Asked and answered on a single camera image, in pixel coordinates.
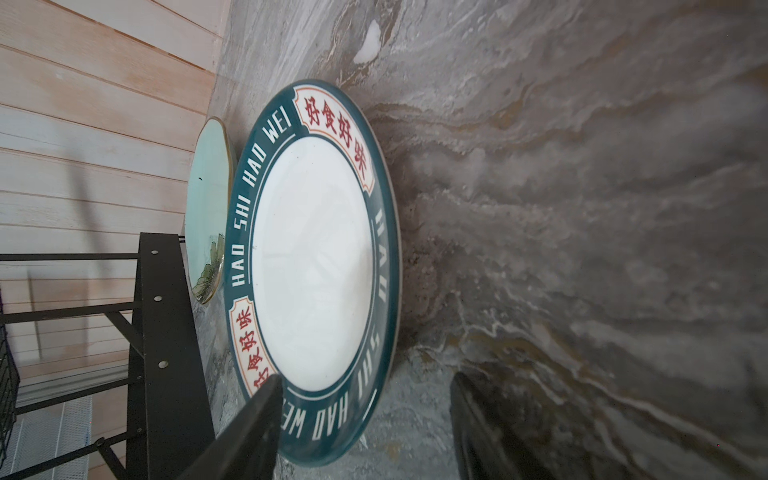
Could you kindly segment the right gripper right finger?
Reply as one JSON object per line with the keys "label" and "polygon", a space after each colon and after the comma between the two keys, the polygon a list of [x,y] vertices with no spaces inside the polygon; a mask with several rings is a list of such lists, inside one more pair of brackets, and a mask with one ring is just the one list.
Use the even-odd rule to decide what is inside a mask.
{"label": "right gripper right finger", "polygon": [[463,372],[450,385],[450,414],[459,476],[468,479],[551,479],[553,474]]}

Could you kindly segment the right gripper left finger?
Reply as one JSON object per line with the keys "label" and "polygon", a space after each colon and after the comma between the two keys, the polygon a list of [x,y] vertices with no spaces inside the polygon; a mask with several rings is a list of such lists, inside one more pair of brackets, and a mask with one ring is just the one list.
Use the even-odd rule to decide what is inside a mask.
{"label": "right gripper left finger", "polygon": [[277,462],[283,377],[270,376],[181,479],[271,479]]}

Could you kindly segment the green rim white plate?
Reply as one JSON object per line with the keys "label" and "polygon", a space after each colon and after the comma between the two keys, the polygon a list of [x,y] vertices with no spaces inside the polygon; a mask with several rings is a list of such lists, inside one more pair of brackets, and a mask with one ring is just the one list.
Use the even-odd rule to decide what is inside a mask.
{"label": "green rim white plate", "polygon": [[388,381],[402,242],[382,149],[355,102],[315,79],[278,92],[254,123],[232,187],[223,262],[244,396],[283,382],[280,454],[340,459]]}

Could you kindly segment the mint green flower plate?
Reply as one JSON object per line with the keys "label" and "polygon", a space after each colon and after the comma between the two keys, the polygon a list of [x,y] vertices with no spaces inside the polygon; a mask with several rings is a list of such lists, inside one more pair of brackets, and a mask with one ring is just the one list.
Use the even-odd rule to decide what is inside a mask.
{"label": "mint green flower plate", "polygon": [[184,219],[189,285],[201,304],[212,299],[222,276],[234,165],[224,123],[208,118],[193,154]]}

